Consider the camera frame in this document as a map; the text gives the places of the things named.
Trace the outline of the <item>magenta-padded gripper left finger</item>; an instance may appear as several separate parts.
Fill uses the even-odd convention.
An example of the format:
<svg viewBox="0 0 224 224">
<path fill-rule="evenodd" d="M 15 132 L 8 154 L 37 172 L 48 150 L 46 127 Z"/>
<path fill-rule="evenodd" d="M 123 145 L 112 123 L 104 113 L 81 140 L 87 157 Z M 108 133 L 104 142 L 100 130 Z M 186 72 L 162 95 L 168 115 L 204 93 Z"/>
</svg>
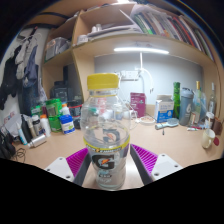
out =
<svg viewBox="0 0 224 224">
<path fill-rule="evenodd" d="M 68 180 L 78 186 L 84 182 L 91 162 L 87 148 L 83 148 L 67 158 L 58 157 L 48 167 L 47 172 Z"/>
</svg>

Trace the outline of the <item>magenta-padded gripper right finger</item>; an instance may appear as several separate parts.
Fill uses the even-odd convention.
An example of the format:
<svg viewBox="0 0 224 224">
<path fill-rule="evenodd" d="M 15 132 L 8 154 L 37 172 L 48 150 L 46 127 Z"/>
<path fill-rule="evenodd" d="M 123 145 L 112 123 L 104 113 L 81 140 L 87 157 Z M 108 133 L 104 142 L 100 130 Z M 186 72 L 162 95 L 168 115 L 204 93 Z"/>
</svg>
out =
<svg viewBox="0 0 224 224">
<path fill-rule="evenodd" d="M 130 154 L 144 185 L 150 184 L 182 169 L 182 166 L 167 154 L 155 154 L 131 144 Z"/>
</svg>

